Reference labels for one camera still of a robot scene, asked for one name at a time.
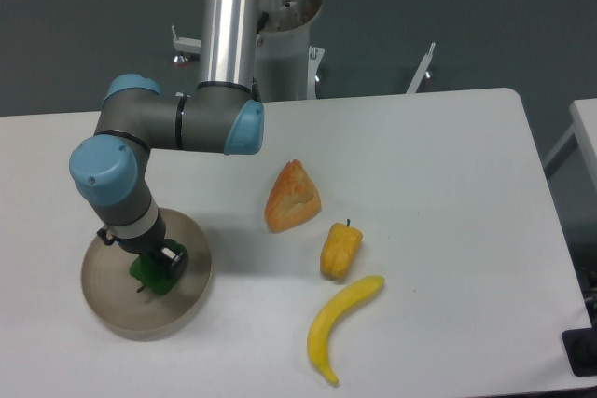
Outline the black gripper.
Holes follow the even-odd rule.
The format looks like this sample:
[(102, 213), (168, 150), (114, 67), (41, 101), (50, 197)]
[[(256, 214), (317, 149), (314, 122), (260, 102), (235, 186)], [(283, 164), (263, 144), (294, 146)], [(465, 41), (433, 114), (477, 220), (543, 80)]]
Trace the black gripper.
[(167, 280), (177, 281), (187, 267), (187, 249), (183, 245), (175, 245), (173, 248), (164, 246), (165, 233), (165, 222), (157, 220), (147, 232), (134, 238), (115, 237), (105, 226), (96, 235), (104, 246), (111, 246), (117, 241), (118, 246), (130, 254), (156, 252), (156, 263), (161, 273)]

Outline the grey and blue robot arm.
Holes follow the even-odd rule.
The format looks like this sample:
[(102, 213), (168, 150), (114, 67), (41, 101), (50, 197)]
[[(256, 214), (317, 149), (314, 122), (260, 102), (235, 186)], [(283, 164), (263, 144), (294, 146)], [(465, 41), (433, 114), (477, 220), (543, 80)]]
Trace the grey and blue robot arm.
[(170, 280), (182, 276), (188, 257), (166, 243), (145, 179), (150, 153), (259, 151), (264, 108), (252, 87), (257, 35), (267, 21), (258, 0), (204, 0), (196, 92), (168, 100), (151, 79), (116, 78), (94, 134), (69, 159), (76, 189), (104, 223), (103, 242), (148, 259)]

